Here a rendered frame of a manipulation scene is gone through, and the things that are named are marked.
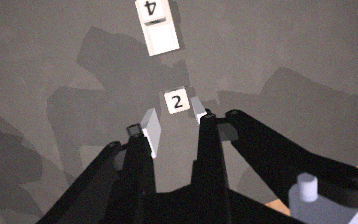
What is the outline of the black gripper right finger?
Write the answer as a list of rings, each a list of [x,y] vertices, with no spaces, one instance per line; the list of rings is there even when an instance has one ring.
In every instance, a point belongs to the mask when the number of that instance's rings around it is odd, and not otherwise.
[[[197,96],[190,99],[199,137],[183,224],[231,224],[222,141],[231,141],[293,218],[358,224],[358,167],[311,153],[241,110],[216,119]]]

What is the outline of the white shallow tray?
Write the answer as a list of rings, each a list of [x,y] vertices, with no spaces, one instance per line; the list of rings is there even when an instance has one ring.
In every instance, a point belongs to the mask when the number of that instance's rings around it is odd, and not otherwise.
[[[168,1],[162,0],[162,2],[166,13],[166,21],[151,26],[143,24],[136,2],[142,29],[151,56],[179,49]]]

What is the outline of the white cube face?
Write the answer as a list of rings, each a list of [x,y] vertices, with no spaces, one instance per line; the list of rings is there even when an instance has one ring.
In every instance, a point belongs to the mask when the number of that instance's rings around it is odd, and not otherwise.
[[[164,96],[170,114],[190,108],[184,86],[166,90]]]
[[[166,21],[162,0],[136,0],[142,22],[146,26]]]

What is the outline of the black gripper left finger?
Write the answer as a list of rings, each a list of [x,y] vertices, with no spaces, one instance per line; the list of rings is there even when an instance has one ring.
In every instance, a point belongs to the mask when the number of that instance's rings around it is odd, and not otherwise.
[[[161,127],[155,108],[126,131],[128,143],[105,146],[35,224],[143,224],[143,195],[156,193]]]

